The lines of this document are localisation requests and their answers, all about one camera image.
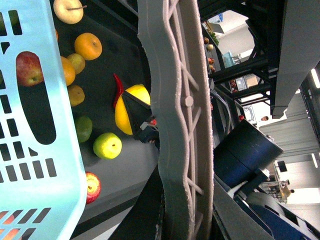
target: white lattice structure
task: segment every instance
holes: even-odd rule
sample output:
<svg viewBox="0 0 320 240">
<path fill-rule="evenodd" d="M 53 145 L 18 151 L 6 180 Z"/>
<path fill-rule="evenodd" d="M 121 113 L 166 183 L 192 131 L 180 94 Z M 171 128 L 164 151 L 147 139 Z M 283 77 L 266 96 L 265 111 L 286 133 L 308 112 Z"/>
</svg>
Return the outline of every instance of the white lattice structure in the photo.
<svg viewBox="0 0 320 240">
<path fill-rule="evenodd" d="M 138 0 L 165 194 L 162 239 L 208 239 L 213 208 L 210 89 L 196 0 Z"/>
</svg>

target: lime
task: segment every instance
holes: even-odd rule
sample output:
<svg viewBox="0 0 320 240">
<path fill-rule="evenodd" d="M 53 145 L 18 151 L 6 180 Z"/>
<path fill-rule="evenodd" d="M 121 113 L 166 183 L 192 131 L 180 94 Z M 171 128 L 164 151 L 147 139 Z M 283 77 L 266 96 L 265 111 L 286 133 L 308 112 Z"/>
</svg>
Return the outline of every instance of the lime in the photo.
<svg viewBox="0 0 320 240">
<path fill-rule="evenodd" d="M 114 159 L 122 149 L 120 138 L 112 132 L 101 134 L 93 143 L 94 153 L 101 159 Z"/>
<path fill-rule="evenodd" d="M 144 103 L 150 105 L 150 95 L 147 89 L 142 84 L 133 85 L 126 91 L 136 98 L 140 99 Z M 118 102 L 116 103 L 114 118 L 115 124 L 122 132 L 128 135 L 133 134 L 122 95 L 119 97 Z"/>
<path fill-rule="evenodd" d="M 80 116 L 74 121 L 76 136 L 79 143 L 84 143 L 92 133 L 92 121 L 88 116 Z"/>
</svg>

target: basket handle hole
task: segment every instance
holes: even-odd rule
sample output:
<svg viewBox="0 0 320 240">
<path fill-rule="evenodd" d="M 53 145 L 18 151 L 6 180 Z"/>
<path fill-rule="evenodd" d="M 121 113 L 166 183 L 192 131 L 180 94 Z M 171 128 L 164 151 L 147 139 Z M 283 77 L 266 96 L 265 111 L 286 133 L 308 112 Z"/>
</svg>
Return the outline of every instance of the basket handle hole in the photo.
<svg viewBox="0 0 320 240">
<path fill-rule="evenodd" d="M 5 89 L 6 85 L 5 85 L 5 80 L 4 80 L 4 76 L 2 75 L 2 71 L 0 70 L 0 89 Z"/>
<path fill-rule="evenodd" d="M 32 63 L 38 74 L 30 75 L 28 79 L 24 74 L 21 74 L 19 69 L 24 70 L 24 65 L 28 65 L 25 63 L 25 59 L 29 57 L 32 57 Z M 41 76 L 41 60 L 35 53 L 24 51 L 17 56 L 16 66 L 20 102 L 34 138 L 40 144 L 52 144 L 56 140 L 57 133 L 46 88 L 46 79 L 43 80 Z"/>
<path fill-rule="evenodd" d="M 24 232 L 24 234 L 22 235 L 22 239 L 23 240 L 28 240 L 31 237 L 31 235 L 34 233 L 35 230 L 36 230 L 35 228 L 28 228 Z"/>
<path fill-rule="evenodd" d="M 37 211 L 36 208 L 30 209 L 18 222 L 18 224 L 25 224 L 32 217 L 32 215 Z"/>
<path fill-rule="evenodd" d="M 4 178 L 2 177 L 2 174 L 1 174 L 1 171 L 0 171 L 0 184 L 2 184 L 3 182 L 4 182 Z"/>
<path fill-rule="evenodd" d="M 0 212 L 0 220 L 8 213 L 9 211 Z"/>
<path fill-rule="evenodd" d="M 38 156 L 38 153 L 35 150 L 32 150 L 30 147 L 28 147 L 28 149 L 29 149 L 30 157 Z"/>
<path fill-rule="evenodd" d="M 8 174 L 10 182 L 18 181 L 15 167 L 13 165 L 6 166 L 5 169 L 6 169 L 6 173 Z"/>
<path fill-rule="evenodd" d="M 14 237 L 18 234 L 20 228 L 12 229 L 7 235 L 4 236 L 4 239 L 14 239 Z"/>
<path fill-rule="evenodd" d="M 10 10 L 9 18 L 10 18 L 13 34 L 22 35 L 22 29 L 20 25 L 18 12 L 16 10 Z"/>
<path fill-rule="evenodd" d="M 0 37 L 7 36 L 6 26 L 2 12 L 0 12 Z"/>
<path fill-rule="evenodd" d="M 20 167 L 23 180 L 30 180 L 31 176 L 28 169 L 28 165 L 24 162 L 24 163 L 20 163 L 19 167 Z"/>
<path fill-rule="evenodd" d="M 1 42 L 1 49 L 2 49 L 2 53 L 5 54 L 7 49 L 10 47 L 10 42 L 8 41 L 3 41 Z"/>
<path fill-rule="evenodd" d="M 33 221 L 34 224 L 39 224 L 42 222 L 42 220 L 47 216 L 47 214 L 49 213 L 51 207 L 46 207 L 44 208 L 40 214 L 35 218 L 35 220 Z"/>
<path fill-rule="evenodd" d="M 14 147 L 16 158 L 17 159 L 23 159 L 25 157 L 25 153 L 24 153 L 24 150 L 22 148 L 21 142 L 20 141 L 15 141 L 13 143 L 13 147 Z"/>
<path fill-rule="evenodd" d="M 10 161 L 11 160 L 9 148 L 6 143 L 0 144 L 0 152 L 2 155 L 3 161 Z"/>
<path fill-rule="evenodd" d="M 2 104 L 2 107 L 3 107 L 3 112 L 5 114 L 12 113 L 8 96 L 7 95 L 0 95 L 0 101 L 1 101 L 1 104 Z"/>
<path fill-rule="evenodd" d="M 8 124 L 11 137 L 19 136 L 16 121 L 13 118 L 10 118 L 6 120 L 6 123 Z"/>
<path fill-rule="evenodd" d="M 42 167 L 41 167 L 41 163 L 40 161 L 33 161 L 33 168 L 34 168 L 34 172 L 35 172 L 35 176 L 37 179 L 43 179 L 44 176 L 44 172 L 42 171 Z"/>
<path fill-rule="evenodd" d="M 4 130 L 2 129 L 2 125 L 0 123 L 0 139 L 4 139 L 5 138 L 5 133 Z"/>
<path fill-rule="evenodd" d="M 56 168 L 55 168 L 55 163 L 52 158 L 47 158 L 45 160 L 46 167 L 48 168 L 48 173 L 51 178 L 57 176 Z"/>
</svg>

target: green plant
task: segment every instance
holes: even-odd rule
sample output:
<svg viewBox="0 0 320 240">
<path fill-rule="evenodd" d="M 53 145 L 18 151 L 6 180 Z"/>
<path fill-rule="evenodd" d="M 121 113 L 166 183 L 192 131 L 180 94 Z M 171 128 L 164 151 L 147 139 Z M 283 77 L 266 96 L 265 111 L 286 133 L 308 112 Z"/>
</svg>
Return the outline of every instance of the green plant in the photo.
<svg viewBox="0 0 320 240">
<path fill-rule="evenodd" d="M 210 31 L 209 34 L 210 34 L 212 40 L 214 41 L 214 43 L 218 46 L 219 45 L 219 40 L 218 40 L 216 34 L 214 32 L 212 32 L 212 31 Z"/>
</svg>

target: red chili pepper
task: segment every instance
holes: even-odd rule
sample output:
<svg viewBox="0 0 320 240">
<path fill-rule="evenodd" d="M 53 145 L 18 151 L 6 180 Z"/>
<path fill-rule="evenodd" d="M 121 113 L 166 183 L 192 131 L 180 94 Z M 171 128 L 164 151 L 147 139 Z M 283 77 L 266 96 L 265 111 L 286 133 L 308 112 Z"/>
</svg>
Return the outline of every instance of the red chili pepper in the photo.
<svg viewBox="0 0 320 240">
<path fill-rule="evenodd" d="M 116 83 L 116 95 L 115 95 L 115 99 L 114 99 L 114 102 L 113 102 L 113 108 L 115 109 L 116 105 L 117 105 L 117 102 L 118 102 L 118 99 L 120 98 L 121 94 L 124 93 L 125 90 L 124 90 L 124 86 L 122 84 L 122 81 L 118 77 L 118 75 L 114 73 L 113 77 L 114 77 L 114 80 L 115 80 L 115 83 Z"/>
</svg>

